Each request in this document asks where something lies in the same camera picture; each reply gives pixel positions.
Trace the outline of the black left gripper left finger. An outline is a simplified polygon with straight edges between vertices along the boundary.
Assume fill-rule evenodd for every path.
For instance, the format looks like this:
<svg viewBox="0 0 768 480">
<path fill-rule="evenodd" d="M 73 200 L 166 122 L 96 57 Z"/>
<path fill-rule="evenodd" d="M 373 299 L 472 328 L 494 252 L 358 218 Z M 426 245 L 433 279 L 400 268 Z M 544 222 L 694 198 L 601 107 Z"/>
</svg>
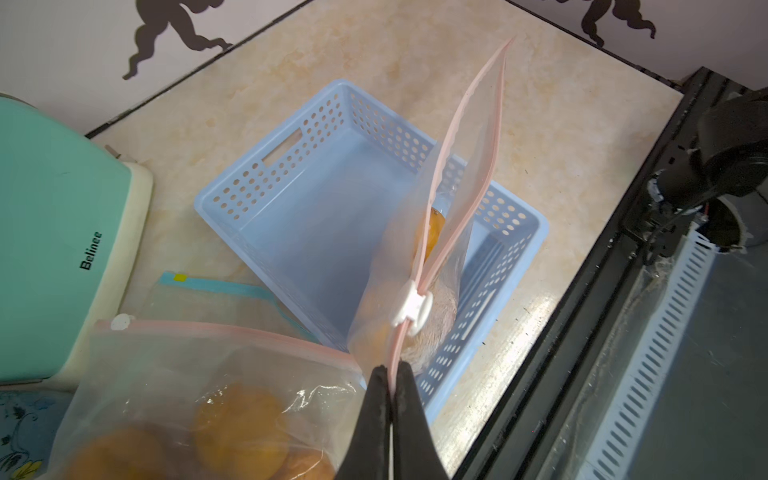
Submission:
<svg viewBox="0 0 768 480">
<path fill-rule="evenodd" d="M 388 371 L 373 369 L 347 453 L 336 480 L 387 480 L 392 427 Z"/>
</svg>

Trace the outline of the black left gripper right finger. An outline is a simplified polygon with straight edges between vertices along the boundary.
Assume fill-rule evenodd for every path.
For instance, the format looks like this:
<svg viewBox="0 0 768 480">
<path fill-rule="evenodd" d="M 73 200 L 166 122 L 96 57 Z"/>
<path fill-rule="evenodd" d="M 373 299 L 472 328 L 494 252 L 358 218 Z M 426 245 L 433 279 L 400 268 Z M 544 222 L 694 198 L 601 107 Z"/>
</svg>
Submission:
<svg viewBox="0 0 768 480">
<path fill-rule="evenodd" d="M 433 443 L 411 365 L 400 361 L 393 395 L 394 478 L 448 480 Z"/>
</svg>

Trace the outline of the light blue perforated plastic basket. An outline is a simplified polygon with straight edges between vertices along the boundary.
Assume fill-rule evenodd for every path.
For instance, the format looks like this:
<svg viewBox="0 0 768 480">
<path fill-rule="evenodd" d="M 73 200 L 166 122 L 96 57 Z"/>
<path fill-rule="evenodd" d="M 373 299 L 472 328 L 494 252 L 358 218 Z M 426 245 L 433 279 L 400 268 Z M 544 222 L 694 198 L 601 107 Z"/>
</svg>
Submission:
<svg viewBox="0 0 768 480">
<path fill-rule="evenodd" d="M 198 214 L 321 344 L 345 350 L 389 217 L 433 140 L 346 80 L 317 93 L 196 197 Z M 458 316 L 417 379 L 434 420 L 549 230 L 492 183 L 476 211 Z"/>
</svg>

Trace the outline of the reddish orange potato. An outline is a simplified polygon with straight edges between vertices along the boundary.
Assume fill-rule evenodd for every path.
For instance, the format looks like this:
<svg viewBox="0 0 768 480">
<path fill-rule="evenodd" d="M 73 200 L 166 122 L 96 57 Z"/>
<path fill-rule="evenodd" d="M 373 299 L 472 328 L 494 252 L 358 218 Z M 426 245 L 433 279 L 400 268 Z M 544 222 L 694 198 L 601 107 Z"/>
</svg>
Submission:
<svg viewBox="0 0 768 480">
<path fill-rule="evenodd" d="M 334 480 L 334 469 L 328 454 L 314 448 L 292 448 L 272 480 Z"/>
</svg>

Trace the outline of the brown potato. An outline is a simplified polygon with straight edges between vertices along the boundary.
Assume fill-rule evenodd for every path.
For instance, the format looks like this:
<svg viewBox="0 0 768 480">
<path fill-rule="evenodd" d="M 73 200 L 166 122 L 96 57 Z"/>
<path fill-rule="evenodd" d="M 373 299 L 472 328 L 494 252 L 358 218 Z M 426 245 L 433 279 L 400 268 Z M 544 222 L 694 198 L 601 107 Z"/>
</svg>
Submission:
<svg viewBox="0 0 768 480">
<path fill-rule="evenodd" d="M 439 236 L 445 225 L 445 217 L 434 207 L 430 209 L 429 230 L 427 234 L 424 261 L 427 261 L 437 245 Z"/>
</svg>

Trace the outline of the clear blue zipper bag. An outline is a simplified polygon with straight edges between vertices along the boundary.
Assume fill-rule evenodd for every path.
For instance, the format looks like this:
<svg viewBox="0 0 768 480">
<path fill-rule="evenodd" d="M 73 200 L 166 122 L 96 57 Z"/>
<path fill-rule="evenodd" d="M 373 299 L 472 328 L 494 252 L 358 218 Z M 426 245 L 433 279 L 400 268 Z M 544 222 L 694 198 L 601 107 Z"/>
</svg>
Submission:
<svg viewBox="0 0 768 480">
<path fill-rule="evenodd" d="M 268 289 L 163 273 L 138 313 L 144 320 L 189 321 L 263 330 L 318 341 Z"/>
</svg>

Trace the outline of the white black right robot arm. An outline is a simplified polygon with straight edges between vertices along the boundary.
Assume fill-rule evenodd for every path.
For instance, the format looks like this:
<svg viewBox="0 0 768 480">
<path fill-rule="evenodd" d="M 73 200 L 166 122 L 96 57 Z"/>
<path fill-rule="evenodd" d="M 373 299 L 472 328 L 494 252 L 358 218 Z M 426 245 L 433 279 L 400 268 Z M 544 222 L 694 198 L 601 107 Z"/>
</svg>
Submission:
<svg viewBox="0 0 768 480">
<path fill-rule="evenodd" d="M 696 145 L 672 150 L 672 163 L 647 184 L 654 225 L 645 235 L 648 261 L 669 256 L 684 234 L 680 221 L 710 221 L 713 202 L 744 197 L 767 179 L 767 90 L 737 95 L 707 110 L 696 124 Z"/>
</svg>

